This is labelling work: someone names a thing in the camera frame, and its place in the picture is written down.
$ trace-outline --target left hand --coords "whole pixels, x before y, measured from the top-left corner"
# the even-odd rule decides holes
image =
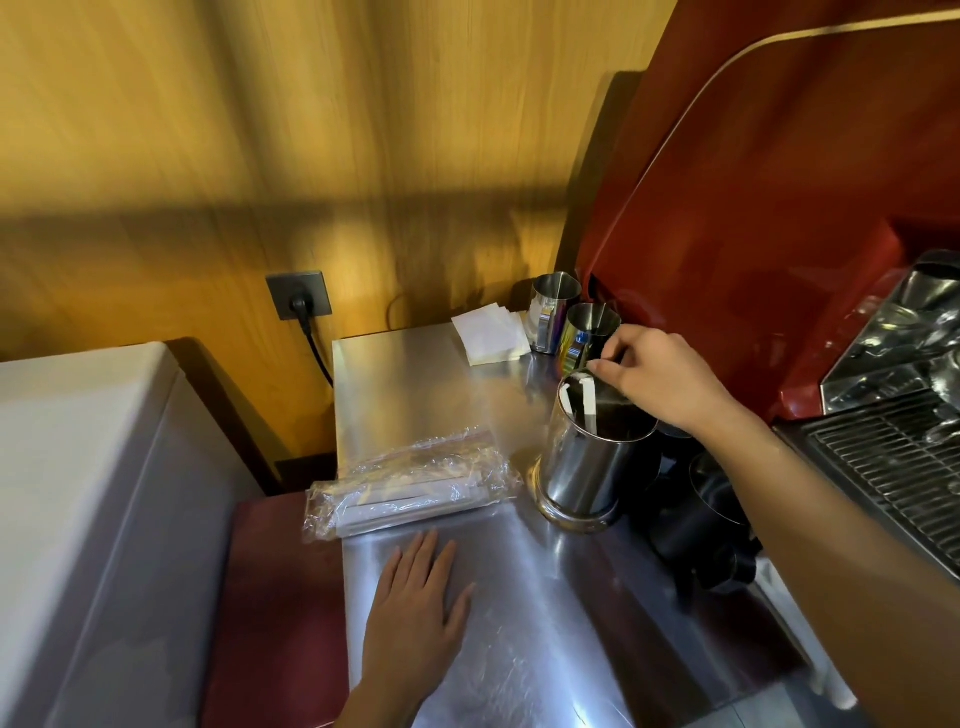
[[[397,548],[380,576],[363,644],[360,688],[412,722],[420,704],[443,682],[460,652],[474,585],[464,589],[449,617],[444,593],[457,545],[450,541],[437,561],[437,531],[417,534]]]

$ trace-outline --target plastic wrap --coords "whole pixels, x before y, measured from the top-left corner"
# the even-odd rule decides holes
[[[314,483],[303,539],[332,541],[479,508],[515,496],[522,482],[486,429],[424,440]]]

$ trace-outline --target stainless steel counter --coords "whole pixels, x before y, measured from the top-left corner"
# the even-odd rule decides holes
[[[452,325],[345,339],[333,352],[342,466],[473,425],[489,427],[522,473],[540,452],[557,382],[550,357],[470,368]],[[450,591],[477,591],[463,651],[418,728],[671,728],[782,691],[801,666],[751,593],[694,591],[682,605],[626,520],[567,533],[524,493],[344,541],[352,686],[377,578],[390,550],[425,527],[459,543]],[[731,710],[707,720],[747,724]]]

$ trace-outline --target wood grain panel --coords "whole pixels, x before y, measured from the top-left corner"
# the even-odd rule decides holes
[[[252,193],[190,0],[3,3],[0,109],[0,214]]]
[[[0,355],[196,337],[269,460],[333,449],[263,277],[324,271],[327,351],[515,299],[553,268],[612,74],[672,8],[7,4]]]

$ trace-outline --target electrical outlet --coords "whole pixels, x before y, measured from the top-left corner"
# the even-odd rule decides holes
[[[330,309],[330,298],[326,295],[324,274],[320,271],[276,273],[267,276],[267,287],[270,288],[270,295],[276,306],[276,315],[280,317],[280,321],[297,318],[297,314],[290,307],[290,299],[300,292],[306,292],[313,298],[314,316],[329,316],[333,313]]]

